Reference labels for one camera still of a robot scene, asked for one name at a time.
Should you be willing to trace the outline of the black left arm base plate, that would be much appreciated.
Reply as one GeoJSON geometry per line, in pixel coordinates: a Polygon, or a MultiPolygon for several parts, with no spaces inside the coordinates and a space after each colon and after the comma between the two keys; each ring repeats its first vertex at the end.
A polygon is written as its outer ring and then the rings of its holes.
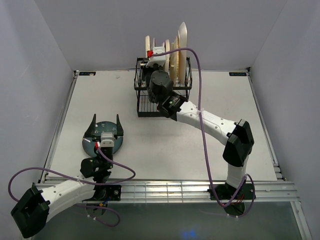
{"type": "Polygon", "coordinates": [[[99,198],[103,202],[107,201],[120,201],[122,194],[121,185],[107,185],[103,186],[100,192],[101,197],[99,198]]]}

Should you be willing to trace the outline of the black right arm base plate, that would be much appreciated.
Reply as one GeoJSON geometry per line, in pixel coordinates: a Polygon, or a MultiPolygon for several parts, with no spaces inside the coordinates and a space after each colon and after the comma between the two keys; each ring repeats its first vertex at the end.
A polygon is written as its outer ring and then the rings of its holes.
{"type": "MultiPolygon", "coordinates": [[[[215,189],[216,195],[220,200],[230,200],[236,191],[236,188],[226,183],[218,184],[215,186],[214,189],[215,189]]],[[[256,194],[253,191],[253,184],[244,183],[234,199],[235,200],[251,200],[252,198],[256,199],[256,194]]]]}

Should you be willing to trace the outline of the aluminium front frame rail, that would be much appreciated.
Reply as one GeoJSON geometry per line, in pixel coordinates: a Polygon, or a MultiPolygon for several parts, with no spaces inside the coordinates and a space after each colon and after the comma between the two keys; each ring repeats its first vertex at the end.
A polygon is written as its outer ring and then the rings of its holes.
{"type": "MultiPolygon", "coordinates": [[[[110,202],[122,204],[151,203],[210,203],[213,200],[207,181],[127,181],[121,190],[106,196],[110,202]]],[[[255,189],[248,189],[243,201],[250,202],[255,193],[255,202],[299,202],[295,184],[290,181],[258,181],[255,189]]]]}

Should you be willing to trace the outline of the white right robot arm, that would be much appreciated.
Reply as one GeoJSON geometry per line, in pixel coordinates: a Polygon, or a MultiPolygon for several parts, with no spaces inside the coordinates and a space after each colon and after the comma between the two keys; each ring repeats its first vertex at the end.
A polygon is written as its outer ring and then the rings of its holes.
{"type": "Polygon", "coordinates": [[[155,117],[165,117],[195,127],[224,146],[222,158],[228,164],[227,178],[211,194],[224,200],[243,196],[247,162],[255,143],[250,124],[243,119],[234,122],[205,110],[200,111],[187,95],[175,91],[175,81],[156,63],[153,66],[140,63],[137,75],[138,87],[147,91],[147,99],[156,107],[155,117]]]}

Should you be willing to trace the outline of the red plate blue flower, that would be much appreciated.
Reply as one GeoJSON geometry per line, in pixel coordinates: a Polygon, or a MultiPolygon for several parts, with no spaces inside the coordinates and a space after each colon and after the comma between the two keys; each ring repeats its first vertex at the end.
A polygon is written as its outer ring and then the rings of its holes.
{"type": "Polygon", "coordinates": [[[157,46],[157,45],[156,45],[156,39],[153,38],[153,39],[152,39],[151,50],[152,50],[153,48],[155,48],[156,46],[157,46]]]}

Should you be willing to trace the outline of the dark teal round plate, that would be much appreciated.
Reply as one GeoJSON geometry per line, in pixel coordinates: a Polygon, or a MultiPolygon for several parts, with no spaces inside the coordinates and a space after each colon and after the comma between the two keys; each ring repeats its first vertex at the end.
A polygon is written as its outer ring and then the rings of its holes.
{"type": "MultiPolygon", "coordinates": [[[[94,136],[99,137],[99,146],[101,148],[106,148],[111,146],[111,136],[115,136],[117,133],[117,125],[111,121],[101,121],[95,124],[94,136]]],[[[113,154],[115,154],[123,144],[123,137],[120,136],[115,139],[113,144],[113,154]]],[[[96,142],[90,136],[82,138],[82,148],[84,152],[90,156],[95,157],[95,147],[96,142]]]]}

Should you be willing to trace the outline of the woven bamboo square tray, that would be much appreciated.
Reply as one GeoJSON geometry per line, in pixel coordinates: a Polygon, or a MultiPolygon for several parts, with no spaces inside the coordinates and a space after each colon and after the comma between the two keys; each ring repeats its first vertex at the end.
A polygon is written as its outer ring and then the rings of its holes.
{"type": "MultiPolygon", "coordinates": [[[[176,36],[174,42],[171,43],[170,50],[173,51],[179,48],[179,37],[176,36]]],[[[169,76],[175,83],[179,75],[179,51],[170,54],[169,59],[169,76]]]]}

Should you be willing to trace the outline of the cream plate blue top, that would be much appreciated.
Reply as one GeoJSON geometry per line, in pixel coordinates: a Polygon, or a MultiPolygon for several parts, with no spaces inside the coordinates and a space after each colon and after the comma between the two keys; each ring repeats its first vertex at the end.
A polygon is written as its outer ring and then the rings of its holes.
{"type": "Polygon", "coordinates": [[[151,42],[150,42],[150,36],[147,35],[145,37],[145,57],[149,58],[148,52],[151,50],[151,42]]]}

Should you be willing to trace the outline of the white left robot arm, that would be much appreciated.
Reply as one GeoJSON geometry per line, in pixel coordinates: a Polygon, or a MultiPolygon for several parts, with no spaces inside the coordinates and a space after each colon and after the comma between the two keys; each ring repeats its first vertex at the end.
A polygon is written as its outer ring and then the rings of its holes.
{"type": "Polygon", "coordinates": [[[51,187],[29,188],[11,210],[22,237],[27,239],[39,233],[58,213],[82,201],[118,201],[121,186],[107,185],[113,168],[117,143],[122,143],[124,130],[119,119],[103,131],[94,117],[83,135],[93,155],[81,161],[80,174],[51,187]]]}

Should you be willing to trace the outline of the cream pink floral plate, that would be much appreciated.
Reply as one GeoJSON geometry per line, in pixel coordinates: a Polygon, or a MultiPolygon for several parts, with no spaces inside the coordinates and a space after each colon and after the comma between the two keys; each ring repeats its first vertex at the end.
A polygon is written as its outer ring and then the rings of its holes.
{"type": "MultiPolygon", "coordinates": [[[[170,40],[167,39],[165,42],[164,42],[164,48],[165,48],[165,52],[169,52],[170,51],[170,47],[171,47],[171,43],[170,43],[170,40]]],[[[170,70],[170,55],[169,54],[166,54],[165,55],[165,64],[164,64],[164,71],[165,72],[169,72],[170,70]]]]}

